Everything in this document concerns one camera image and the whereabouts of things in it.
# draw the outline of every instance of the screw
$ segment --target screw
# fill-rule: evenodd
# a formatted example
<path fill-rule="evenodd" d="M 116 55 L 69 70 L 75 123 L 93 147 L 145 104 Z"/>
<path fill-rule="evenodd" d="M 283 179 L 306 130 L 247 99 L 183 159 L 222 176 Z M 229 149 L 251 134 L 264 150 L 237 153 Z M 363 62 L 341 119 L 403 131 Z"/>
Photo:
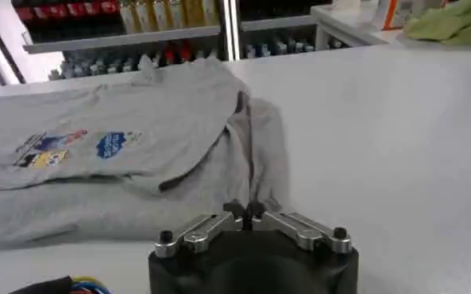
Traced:
<path fill-rule="evenodd" d="M 335 228 L 333 236 L 338 240 L 344 240 L 347 237 L 347 230 L 345 228 Z"/>
<path fill-rule="evenodd" d="M 168 231 L 168 230 L 161 231 L 161 235 L 159 237 L 159 240 L 161 241 L 161 243 L 167 244 L 171 242 L 172 239 L 173 239 L 173 232 Z"/>

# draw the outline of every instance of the white table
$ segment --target white table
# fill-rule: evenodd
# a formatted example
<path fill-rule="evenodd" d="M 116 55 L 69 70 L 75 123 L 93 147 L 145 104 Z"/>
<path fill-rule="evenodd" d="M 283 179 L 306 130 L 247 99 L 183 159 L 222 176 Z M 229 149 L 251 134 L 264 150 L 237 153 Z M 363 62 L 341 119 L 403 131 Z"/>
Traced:
<path fill-rule="evenodd" d="M 470 51 L 367 46 L 228 67 L 280 106 L 293 203 L 348 228 L 361 254 L 360 293 L 471 293 Z M 150 249 L 102 242 L 0 252 L 0 293 L 70 273 L 144 293 Z"/>
<path fill-rule="evenodd" d="M 315 37 L 316 50 L 328 49 L 331 36 L 351 47 L 396 44 L 414 44 L 402 30 L 382 31 L 373 25 L 378 0 L 369 0 L 359 7 L 348 10 L 335 10 L 331 5 L 313 6 L 311 15 L 317 23 Z"/>

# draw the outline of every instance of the red bottle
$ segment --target red bottle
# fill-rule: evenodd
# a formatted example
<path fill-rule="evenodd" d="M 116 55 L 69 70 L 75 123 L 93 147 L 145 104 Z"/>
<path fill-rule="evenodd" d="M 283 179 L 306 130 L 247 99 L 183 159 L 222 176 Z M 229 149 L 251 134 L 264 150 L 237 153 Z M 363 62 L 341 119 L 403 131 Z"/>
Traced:
<path fill-rule="evenodd" d="M 69 15 L 69 28 L 71 37 L 88 38 L 92 36 L 91 26 L 87 21 L 84 0 L 68 0 L 66 3 Z"/>
<path fill-rule="evenodd" d="M 33 7 L 27 0 L 12 0 L 13 8 L 17 12 L 18 18 L 26 26 L 31 38 L 34 42 L 39 42 L 38 24 L 36 14 L 34 13 Z"/>
<path fill-rule="evenodd" d="M 100 11 L 102 16 L 102 31 L 104 34 L 124 34 L 122 16 L 120 15 L 118 0 L 101 0 Z"/>
<path fill-rule="evenodd" d="M 54 23 L 46 0 L 29 0 L 27 3 L 34 13 L 34 24 L 38 28 L 31 34 L 34 42 L 48 42 L 54 35 Z"/>
<path fill-rule="evenodd" d="M 70 26 L 70 17 L 66 4 L 62 0 L 47 0 L 52 19 L 54 41 L 70 39 L 74 36 L 73 27 Z"/>
<path fill-rule="evenodd" d="M 83 5 L 86 10 L 86 23 L 91 28 L 93 36 L 102 36 L 102 12 L 100 11 L 100 0 L 83 0 Z"/>
<path fill-rule="evenodd" d="M 175 54 L 177 52 L 177 47 L 175 44 L 170 43 L 164 50 L 164 65 L 170 66 L 176 63 Z"/>
<path fill-rule="evenodd" d="M 190 44 L 185 40 L 180 48 L 180 61 L 182 63 L 193 61 L 193 51 L 190 48 Z"/>

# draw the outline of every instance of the gray t-shirt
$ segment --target gray t-shirt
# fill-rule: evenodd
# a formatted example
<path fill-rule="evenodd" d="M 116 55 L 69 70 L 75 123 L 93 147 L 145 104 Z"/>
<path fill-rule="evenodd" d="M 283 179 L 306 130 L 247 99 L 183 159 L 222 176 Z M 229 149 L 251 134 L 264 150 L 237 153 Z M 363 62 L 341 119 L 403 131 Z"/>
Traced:
<path fill-rule="evenodd" d="M 143 73 L 59 100 L 0 98 L 2 119 L 31 120 L 23 131 L 5 129 L 0 189 L 96 175 L 144 176 L 158 191 L 188 173 L 219 138 L 245 86 L 215 59 Z"/>

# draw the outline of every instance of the shelf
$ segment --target shelf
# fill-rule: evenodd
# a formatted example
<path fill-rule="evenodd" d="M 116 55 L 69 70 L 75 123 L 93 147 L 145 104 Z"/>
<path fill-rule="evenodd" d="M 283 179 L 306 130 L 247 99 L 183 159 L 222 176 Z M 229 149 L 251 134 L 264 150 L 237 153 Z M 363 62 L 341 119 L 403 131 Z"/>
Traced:
<path fill-rule="evenodd" d="M 289 18 L 271 18 L 261 21 L 242 22 L 242 31 L 250 32 L 254 30 L 271 30 L 292 26 L 309 26 L 314 25 L 315 20 L 311 15 L 300 15 Z"/>
<path fill-rule="evenodd" d="M 200 38 L 215 36 L 221 32 L 220 26 L 203 26 L 187 28 L 180 30 L 163 30 L 159 32 L 142 34 L 125 34 L 112 37 L 87 38 L 71 41 L 48 42 L 24 45 L 24 50 L 29 54 L 38 54 L 45 52 L 83 50 L 92 48 L 102 48 L 110 46 L 133 45 L 139 43 L 151 43 L 169 40 L 178 40 L 184 38 Z"/>

